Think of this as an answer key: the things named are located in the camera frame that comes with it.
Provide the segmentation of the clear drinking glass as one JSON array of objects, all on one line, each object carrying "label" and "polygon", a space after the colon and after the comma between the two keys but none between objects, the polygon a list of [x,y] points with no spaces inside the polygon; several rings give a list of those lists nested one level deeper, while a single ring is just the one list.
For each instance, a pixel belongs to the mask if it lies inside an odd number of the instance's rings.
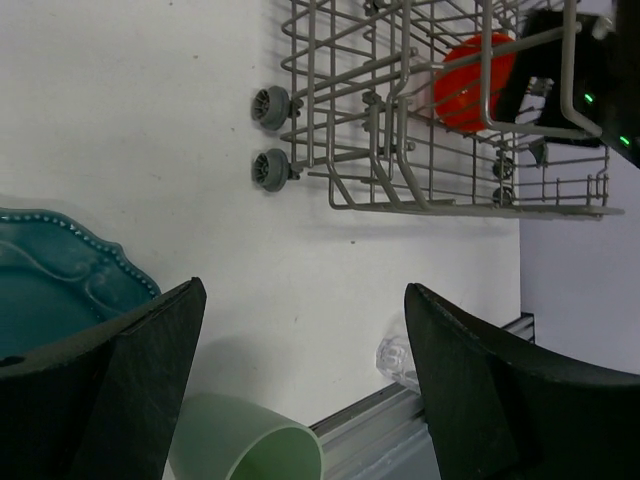
[{"label": "clear drinking glass", "polygon": [[421,392],[410,343],[406,336],[385,337],[377,347],[375,365],[386,378],[416,394]]}]

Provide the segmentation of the orange plastic bowl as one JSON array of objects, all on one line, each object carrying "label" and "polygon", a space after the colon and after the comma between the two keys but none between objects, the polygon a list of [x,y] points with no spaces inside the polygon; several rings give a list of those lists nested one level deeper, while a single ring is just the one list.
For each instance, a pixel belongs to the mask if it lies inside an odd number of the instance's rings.
[{"label": "orange plastic bowl", "polygon": [[[515,54],[494,57],[491,61],[490,112],[495,112],[502,89],[509,80]],[[486,129],[480,115],[480,61],[460,66],[446,73],[436,74],[433,87],[435,112],[449,129],[476,133]]]}]

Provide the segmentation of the teal scalloped plate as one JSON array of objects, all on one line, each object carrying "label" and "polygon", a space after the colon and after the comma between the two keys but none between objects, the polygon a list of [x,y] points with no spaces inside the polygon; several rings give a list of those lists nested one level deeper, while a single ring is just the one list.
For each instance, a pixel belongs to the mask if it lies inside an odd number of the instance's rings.
[{"label": "teal scalloped plate", "polygon": [[157,298],[118,243],[55,211],[1,211],[1,355],[22,357]]}]

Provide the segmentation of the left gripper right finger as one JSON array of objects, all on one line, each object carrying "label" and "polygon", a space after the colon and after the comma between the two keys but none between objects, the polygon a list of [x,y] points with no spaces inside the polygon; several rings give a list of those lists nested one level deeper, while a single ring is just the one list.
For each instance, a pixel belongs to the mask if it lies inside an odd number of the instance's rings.
[{"label": "left gripper right finger", "polygon": [[552,352],[411,284],[405,321],[444,479],[635,479],[639,378]]}]

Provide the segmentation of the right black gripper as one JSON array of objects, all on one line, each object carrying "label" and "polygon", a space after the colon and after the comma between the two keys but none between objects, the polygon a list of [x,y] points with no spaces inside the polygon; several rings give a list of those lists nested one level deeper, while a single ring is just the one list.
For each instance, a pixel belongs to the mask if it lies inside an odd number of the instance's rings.
[{"label": "right black gripper", "polygon": [[[602,129],[599,138],[569,139],[547,136],[550,143],[597,148],[614,145],[618,134],[610,126],[607,118],[607,101],[616,86],[612,73],[618,35],[604,25],[604,18],[590,14],[579,14],[577,21],[581,31],[576,35],[574,57],[574,108],[582,115],[598,124]],[[545,96],[542,112],[534,124],[542,127],[574,129],[575,124],[567,120],[561,112],[561,67],[562,41],[536,45],[516,53],[515,62],[496,105],[492,108],[492,118],[512,123],[521,110],[525,94],[533,78],[552,82],[550,92]]]}]

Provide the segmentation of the light green cup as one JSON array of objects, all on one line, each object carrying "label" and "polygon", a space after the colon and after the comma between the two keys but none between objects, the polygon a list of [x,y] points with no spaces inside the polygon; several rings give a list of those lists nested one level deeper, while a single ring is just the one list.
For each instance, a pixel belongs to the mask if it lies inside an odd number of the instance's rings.
[{"label": "light green cup", "polygon": [[252,402],[199,394],[183,402],[169,455],[177,479],[322,479],[308,427]]}]

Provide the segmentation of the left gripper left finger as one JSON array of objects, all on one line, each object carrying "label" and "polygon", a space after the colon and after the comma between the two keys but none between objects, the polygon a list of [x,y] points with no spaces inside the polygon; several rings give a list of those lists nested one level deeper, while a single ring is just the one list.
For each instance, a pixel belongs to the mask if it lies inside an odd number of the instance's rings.
[{"label": "left gripper left finger", "polygon": [[1,361],[4,479],[160,479],[206,305],[194,277]]}]

